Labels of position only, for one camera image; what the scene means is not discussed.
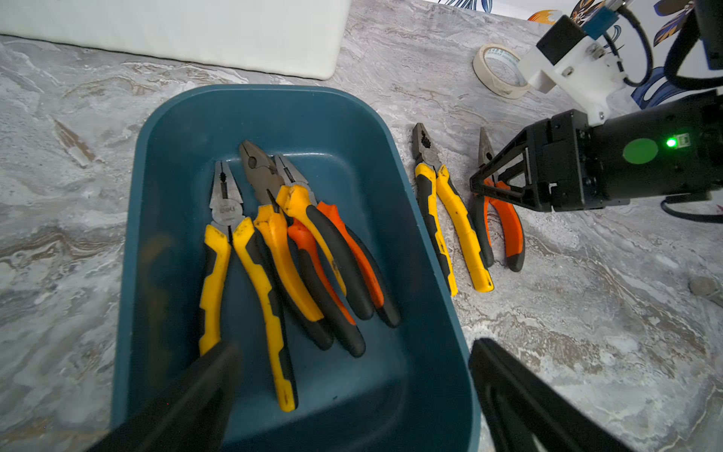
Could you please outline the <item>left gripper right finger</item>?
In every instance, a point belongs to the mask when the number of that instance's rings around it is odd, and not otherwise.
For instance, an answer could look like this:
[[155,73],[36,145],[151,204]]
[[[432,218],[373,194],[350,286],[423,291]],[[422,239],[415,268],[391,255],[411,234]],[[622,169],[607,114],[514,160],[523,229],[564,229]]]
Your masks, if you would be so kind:
[[628,451],[493,339],[474,341],[468,367],[497,451]]

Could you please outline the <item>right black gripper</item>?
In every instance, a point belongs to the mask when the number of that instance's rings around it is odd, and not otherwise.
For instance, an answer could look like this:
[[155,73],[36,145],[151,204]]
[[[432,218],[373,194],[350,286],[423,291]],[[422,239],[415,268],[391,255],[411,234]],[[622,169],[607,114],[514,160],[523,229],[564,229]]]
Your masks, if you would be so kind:
[[537,212],[722,187],[722,97],[711,90],[591,126],[577,110],[529,125],[495,152],[479,131],[474,194]]

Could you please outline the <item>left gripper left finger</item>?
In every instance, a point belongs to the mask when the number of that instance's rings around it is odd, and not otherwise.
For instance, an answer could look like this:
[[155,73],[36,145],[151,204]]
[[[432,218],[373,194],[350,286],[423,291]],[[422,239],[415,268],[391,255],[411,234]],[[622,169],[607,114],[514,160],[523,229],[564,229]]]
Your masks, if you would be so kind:
[[220,451],[241,374],[237,346],[221,341],[92,451]]

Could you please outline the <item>orange black needle pliers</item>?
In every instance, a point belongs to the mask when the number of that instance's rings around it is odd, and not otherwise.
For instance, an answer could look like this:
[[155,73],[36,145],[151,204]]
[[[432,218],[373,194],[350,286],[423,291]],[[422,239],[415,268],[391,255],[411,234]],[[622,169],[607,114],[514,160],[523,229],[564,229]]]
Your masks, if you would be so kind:
[[[491,147],[488,134],[485,128],[481,127],[479,132],[478,164],[484,166],[489,163],[494,156],[495,152],[493,147]],[[485,179],[484,184],[509,189],[506,183],[499,181],[497,173],[493,173],[491,177]],[[521,272],[523,264],[525,263],[525,233],[523,232],[523,225],[515,207],[511,203],[477,194],[474,194],[472,206],[474,211],[473,225],[476,228],[476,234],[481,248],[481,259],[485,268],[488,269],[492,267],[495,262],[488,225],[490,207],[492,207],[494,211],[496,211],[502,227],[506,266],[513,272]]]

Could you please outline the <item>yellow black large pliers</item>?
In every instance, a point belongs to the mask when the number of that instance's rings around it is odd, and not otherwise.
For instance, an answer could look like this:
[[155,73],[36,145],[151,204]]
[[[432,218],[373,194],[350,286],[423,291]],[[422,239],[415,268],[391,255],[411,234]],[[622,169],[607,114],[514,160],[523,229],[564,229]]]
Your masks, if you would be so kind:
[[253,225],[261,232],[271,253],[287,306],[314,344],[320,350],[328,350],[334,342],[333,333],[299,275],[289,248],[287,219],[277,203],[284,180],[272,158],[251,141],[240,144],[239,154],[247,181],[259,202]]

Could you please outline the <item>yellow black pliers small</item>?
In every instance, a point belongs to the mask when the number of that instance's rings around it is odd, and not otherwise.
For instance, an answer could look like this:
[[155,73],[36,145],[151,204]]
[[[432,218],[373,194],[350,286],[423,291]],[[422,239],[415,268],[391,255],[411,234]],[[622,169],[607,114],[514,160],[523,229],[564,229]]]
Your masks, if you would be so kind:
[[263,322],[265,346],[280,409],[293,412],[299,406],[297,386],[284,326],[282,294],[275,282],[273,265],[261,233],[244,213],[241,191],[227,161],[215,163],[210,193],[211,221],[205,226],[203,246],[205,269],[201,287],[201,331],[199,352],[207,354],[224,338],[222,307],[229,280],[241,279],[260,305],[258,318]]

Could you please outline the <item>yellow black diagonal pliers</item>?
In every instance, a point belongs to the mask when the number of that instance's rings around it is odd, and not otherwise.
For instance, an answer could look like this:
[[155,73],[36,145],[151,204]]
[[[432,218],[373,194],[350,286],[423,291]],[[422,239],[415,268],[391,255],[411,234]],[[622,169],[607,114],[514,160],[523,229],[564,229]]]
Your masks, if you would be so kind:
[[308,180],[285,156],[277,154],[273,161],[284,185],[277,195],[277,203],[287,216],[298,220],[312,234],[325,255],[334,276],[352,311],[361,320],[369,320],[375,307],[363,273],[352,249],[342,233],[317,207],[314,192]]

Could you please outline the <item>teal plastic storage bin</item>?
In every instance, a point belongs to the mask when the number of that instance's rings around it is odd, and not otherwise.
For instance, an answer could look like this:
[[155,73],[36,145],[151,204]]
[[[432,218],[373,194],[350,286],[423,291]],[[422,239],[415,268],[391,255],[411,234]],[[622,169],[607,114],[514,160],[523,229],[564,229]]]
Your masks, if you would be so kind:
[[389,128],[327,88],[212,86],[143,124],[111,424],[239,349],[228,451],[474,451],[468,348]]

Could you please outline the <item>masking tape roll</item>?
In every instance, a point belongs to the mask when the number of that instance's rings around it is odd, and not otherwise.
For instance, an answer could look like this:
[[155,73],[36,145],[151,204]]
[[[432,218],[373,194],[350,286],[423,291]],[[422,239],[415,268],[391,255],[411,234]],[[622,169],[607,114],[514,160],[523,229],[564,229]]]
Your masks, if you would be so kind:
[[531,89],[518,68],[520,58],[498,44],[482,46],[473,59],[473,70],[479,81],[494,94],[506,99],[519,99]]

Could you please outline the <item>white brown lidded toolbox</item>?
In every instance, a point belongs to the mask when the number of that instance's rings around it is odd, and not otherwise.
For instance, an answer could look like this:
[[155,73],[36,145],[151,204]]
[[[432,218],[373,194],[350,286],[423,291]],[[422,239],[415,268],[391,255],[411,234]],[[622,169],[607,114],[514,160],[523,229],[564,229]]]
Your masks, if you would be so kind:
[[1,31],[28,39],[327,80],[348,1],[4,1]]

